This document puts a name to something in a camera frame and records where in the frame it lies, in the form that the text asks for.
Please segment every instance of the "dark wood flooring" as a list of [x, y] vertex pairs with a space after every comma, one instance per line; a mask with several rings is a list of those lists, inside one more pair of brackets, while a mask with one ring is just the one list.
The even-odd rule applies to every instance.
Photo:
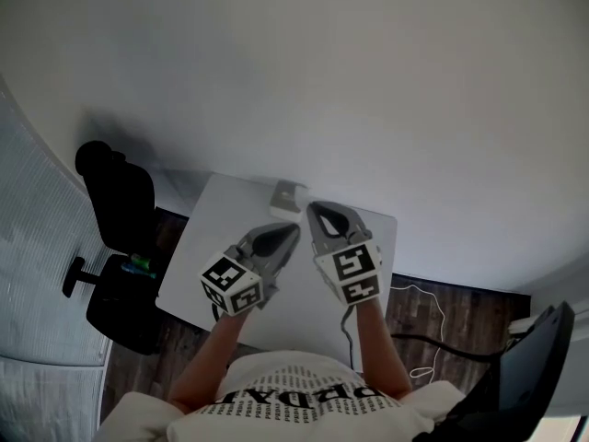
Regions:
[[[160, 210], [158, 245], [169, 257], [178, 244], [186, 218], [167, 215]], [[445, 342], [468, 352], [490, 354], [504, 348], [507, 327], [512, 320], [529, 316], [530, 298], [437, 284], [401, 275], [393, 275], [392, 286], [415, 284], [423, 291], [435, 293], [446, 315]], [[432, 297], [416, 289], [391, 289], [387, 306], [387, 325], [391, 333], [416, 333], [440, 340], [440, 314]], [[163, 346], [158, 355], [144, 356], [116, 343], [110, 352], [109, 367], [102, 399], [101, 417], [104, 419], [122, 395], [134, 390], [166, 398], [172, 381], [197, 353], [208, 332], [168, 317], [163, 326]], [[395, 342], [399, 355], [408, 370], [431, 366], [436, 347], [419, 341]], [[260, 352], [240, 345], [234, 359]], [[435, 379], [446, 379], [468, 393], [487, 366], [440, 351]], [[427, 384], [430, 376], [413, 380], [415, 388]]]

